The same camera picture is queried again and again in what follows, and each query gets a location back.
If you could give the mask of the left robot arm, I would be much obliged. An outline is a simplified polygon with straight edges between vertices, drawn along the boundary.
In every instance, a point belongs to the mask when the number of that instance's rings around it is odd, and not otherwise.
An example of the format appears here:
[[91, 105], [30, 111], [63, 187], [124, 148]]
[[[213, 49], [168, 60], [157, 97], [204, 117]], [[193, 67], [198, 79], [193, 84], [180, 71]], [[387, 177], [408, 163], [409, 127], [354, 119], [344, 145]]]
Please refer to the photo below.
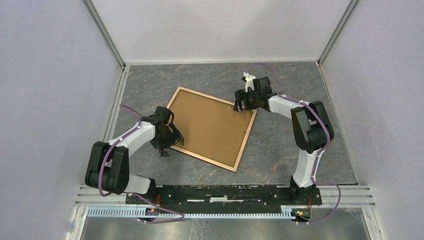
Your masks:
[[85, 174], [85, 184], [95, 188], [103, 197], [109, 194], [137, 193], [145, 204], [153, 203], [157, 190], [154, 180], [131, 174], [129, 160], [140, 147], [150, 143], [159, 156], [167, 157], [167, 150], [184, 143], [184, 137], [174, 125], [175, 114], [164, 106], [158, 106], [149, 116], [141, 116], [132, 108], [137, 121], [122, 135], [93, 144]]

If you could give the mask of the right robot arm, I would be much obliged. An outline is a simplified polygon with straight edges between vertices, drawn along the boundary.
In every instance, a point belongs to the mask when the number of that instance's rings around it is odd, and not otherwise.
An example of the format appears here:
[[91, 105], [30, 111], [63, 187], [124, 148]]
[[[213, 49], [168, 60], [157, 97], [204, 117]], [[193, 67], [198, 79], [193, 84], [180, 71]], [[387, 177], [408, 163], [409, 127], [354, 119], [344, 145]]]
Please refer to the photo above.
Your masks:
[[268, 77], [257, 78], [244, 72], [243, 89], [235, 91], [233, 109], [263, 109], [280, 114], [292, 122], [295, 143], [299, 148], [298, 162], [290, 178], [289, 199], [302, 204], [316, 188], [316, 171], [322, 153], [334, 139], [334, 130], [321, 101], [307, 102], [273, 92]]

